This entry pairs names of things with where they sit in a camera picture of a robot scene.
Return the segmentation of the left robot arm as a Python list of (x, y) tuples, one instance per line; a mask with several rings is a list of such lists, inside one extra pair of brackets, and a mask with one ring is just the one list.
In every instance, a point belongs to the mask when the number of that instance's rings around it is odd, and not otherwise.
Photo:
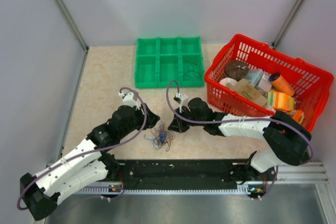
[(36, 221), (53, 213), (70, 195), (99, 180), (114, 180), (118, 163), (110, 147), (133, 131), (153, 128), (160, 117), (146, 104), (122, 105), (105, 123), (95, 127), (72, 151), (35, 174), (20, 178), (20, 202)]

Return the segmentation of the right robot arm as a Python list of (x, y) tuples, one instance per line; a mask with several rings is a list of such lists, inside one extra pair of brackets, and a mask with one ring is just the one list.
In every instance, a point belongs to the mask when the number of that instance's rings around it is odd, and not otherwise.
[(311, 134), (285, 112), (253, 118), (213, 111), (201, 98), (189, 99), (183, 93), (176, 94), (174, 100), (179, 107), (173, 111), (171, 131), (184, 133), (191, 126), (201, 126), (210, 135), (255, 138), (267, 143), (265, 150), (251, 154), (245, 166), (245, 174), (252, 180), (271, 167), (299, 166), (309, 161)]

